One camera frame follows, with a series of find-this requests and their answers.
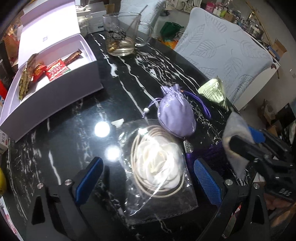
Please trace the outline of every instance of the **glass cup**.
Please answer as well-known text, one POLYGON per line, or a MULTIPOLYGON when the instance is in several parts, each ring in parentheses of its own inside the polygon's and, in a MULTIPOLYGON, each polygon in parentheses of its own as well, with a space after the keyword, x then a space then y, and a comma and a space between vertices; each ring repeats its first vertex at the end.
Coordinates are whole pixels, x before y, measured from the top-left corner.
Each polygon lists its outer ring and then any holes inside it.
POLYGON ((132 12, 110 13, 103 16, 105 41, 109 54, 126 56, 131 54, 136 47, 146 45, 151 39, 153 27, 140 21, 141 14, 132 12), (144 25, 143 30, 148 34, 138 31, 139 25, 144 25))

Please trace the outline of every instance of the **white rose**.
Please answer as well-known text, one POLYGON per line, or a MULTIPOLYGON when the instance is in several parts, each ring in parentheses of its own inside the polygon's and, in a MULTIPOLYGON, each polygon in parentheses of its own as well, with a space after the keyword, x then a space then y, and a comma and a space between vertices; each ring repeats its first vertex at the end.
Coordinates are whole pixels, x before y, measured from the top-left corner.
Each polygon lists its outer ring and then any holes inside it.
POLYGON ((161 188, 175 188, 183 174, 182 151, 162 136, 140 143, 136 150, 136 170, 147 184, 161 188))

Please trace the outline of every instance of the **mug handle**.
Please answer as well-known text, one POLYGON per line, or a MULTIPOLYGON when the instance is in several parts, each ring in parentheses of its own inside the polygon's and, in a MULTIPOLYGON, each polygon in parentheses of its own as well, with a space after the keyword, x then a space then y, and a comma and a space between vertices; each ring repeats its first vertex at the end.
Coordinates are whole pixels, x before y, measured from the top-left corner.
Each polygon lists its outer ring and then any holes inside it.
POLYGON ((144 22, 140 22, 139 25, 142 24, 142 25, 147 25, 148 28, 149 28, 149 35, 148 35, 148 39, 146 41, 143 40, 143 43, 136 43, 135 46, 136 47, 143 47, 144 45, 146 45, 151 37, 152 37, 152 33, 153 33, 153 27, 149 24, 149 23, 144 23, 144 22))

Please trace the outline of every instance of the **white bead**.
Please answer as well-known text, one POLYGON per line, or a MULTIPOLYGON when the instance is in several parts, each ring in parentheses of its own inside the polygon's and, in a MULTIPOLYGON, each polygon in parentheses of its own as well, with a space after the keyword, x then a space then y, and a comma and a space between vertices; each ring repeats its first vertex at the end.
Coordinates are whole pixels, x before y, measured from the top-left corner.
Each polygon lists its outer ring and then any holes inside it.
POLYGON ((146 107, 146 108, 144 108, 144 112, 147 114, 147 113, 149 113, 149 109, 146 107))

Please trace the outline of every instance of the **chair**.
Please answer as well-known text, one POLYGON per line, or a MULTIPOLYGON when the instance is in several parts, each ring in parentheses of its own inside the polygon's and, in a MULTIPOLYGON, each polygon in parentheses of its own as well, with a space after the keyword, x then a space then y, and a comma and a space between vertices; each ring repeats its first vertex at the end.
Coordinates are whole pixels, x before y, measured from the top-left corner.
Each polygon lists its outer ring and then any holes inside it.
POLYGON ((272 64, 270 54, 238 25, 198 7, 174 50, 209 79, 219 76, 232 103, 272 64))
MULTIPOLYGON (((122 0, 119 12, 141 12, 142 9, 148 5, 148 7, 142 12, 141 21, 149 23, 152 27, 155 26, 160 12, 165 4, 165 0, 122 0)), ((148 34, 149 30, 147 26, 139 26, 139 31, 148 34)))

